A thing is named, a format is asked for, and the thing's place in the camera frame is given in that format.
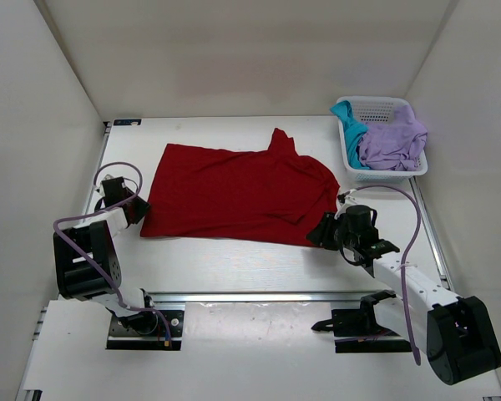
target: plastic basket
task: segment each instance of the plastic basket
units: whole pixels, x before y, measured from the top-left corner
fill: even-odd
[[[378,122],[391,123],[394,117],[394,110],[397,107],[407,105],[408,102],[399,98],[386,98],[377,96],[343,96],[337,101],[348,100],[351,103],[354,117],[363,123]],[[340,126],[340,139],[342,141],[343,164],[347,170],[347,177],[354,181],[387,181],[398,182],[408,180],[415,175],[423,175],[427,172],[427,158],[425,151],[422,151],[417,159],[417,171],[388,171],[388,170],[357,170],[349,165],[347,158],[347,147],[345,145],[345,135],[343,125],[338,120]]]

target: red shirt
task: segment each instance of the red shirt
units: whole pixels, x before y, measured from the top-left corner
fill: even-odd
[[[312,246],[336,209],[334,175],[275,129],[268,150],[232,152],[168,144],[149,194],[141,236],[235,238]]]

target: black mounting bracket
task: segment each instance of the black mounting bracket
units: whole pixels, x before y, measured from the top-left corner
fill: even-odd
[[[408,341],[379,326],[375,320],[373,306],[389,297],[395,297],[395,293],[381,291],[363,297],[358,309],[333,309],[332,319],[317,322],[311,329],[334,332],[337,338],[360,338],[359,341],[335,340],[336,353],[409,353],[412,349]]]
[[[108,330],[106,349],[179,351],[182,348],[182,333],[184,331],[184,310],[160,310],[169,322],[171,347],[165,345],[165,326],[163,323],[152,332],[139,333],[131,327],[124,327],[119,320],[111,317]]]

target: purple garment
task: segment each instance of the purple garment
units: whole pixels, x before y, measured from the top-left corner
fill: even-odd
[[[358,144],[360,161],[373,170],[415,171],[427,142],[427,129],[408,105],[394,113],[391,124],[366,123],[367,132]]]

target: white table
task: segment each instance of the white table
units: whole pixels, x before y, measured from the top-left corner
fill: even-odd
[[[168,143],[263,150],[275,127],[295,138],[301,155],[314,156],[331,169],[343,188],[352,187],[343,173],[333,117],[143,119],[138,126],[111,129],[102,163],[137,165],[146,199]],[[107,172],[134,178],[124,167]],[[408,183],[402,188],[411,191]],[[91,200],[91,210],[97,199]],[[381,236],[404,248],[415,226],[408,200],[381,190],[361,192],[357,199],[378,210]],[[251,241],[145,240],[139,228],[129,228],[114,242],[124,280],[149,292],[186,292],[187,299],[204,296],[198,292],[209,293],[209,299],[243,292],[247,300],[259,302],[268,293],[299,292],[304,299],[307,292],[343,292],[355,299],[352,292],[384,288],[331,251]],[[439,279],[424,230],[409,260]],[[34,342],[23,388],[42,390],[42,401],[481,401],[501,395],[494,372],[449,387],[426,358],[418,368],[410,353],[337,355],[331,333],[310,330],[330,316],[328,302],[188,302],[181,351],[115,351],[105,349],[110,315],[102,306],[54,301]]]
[[[182,350],[104,349],[109,313],[50,302],[25,389],[41,401],[482,401],[501,395],[494,372],[448,386],[410,353],[335,354],[328,303],[188,303]]]
[[[102,164],[128,161],[136,165],[144,177],[141,196],[148,199],[167,144],[264,150],[275,127],[295,139],[300,155],[313,156],[326,165],[342,188],[353,186],[342,167],[337,119],[328,116],[143,119],[141,125],[112,127]],[[135,177],[128,167],[110,167],[105,172]],[[402,188],[411,192],[408,182]],[[91,210],[98,198],[94,194]],[[361,191],[357,199],[378,210],[381,236],[404,249],[416,222],[410,202],[389,190]],[[131,226],[114,243],[123,279],[149,292],[359,292],[384,288],[331,251],[253,241],[144,239],[139,230],[140,225]],[[439,279],[424,230],[409,260],[432,279]]]

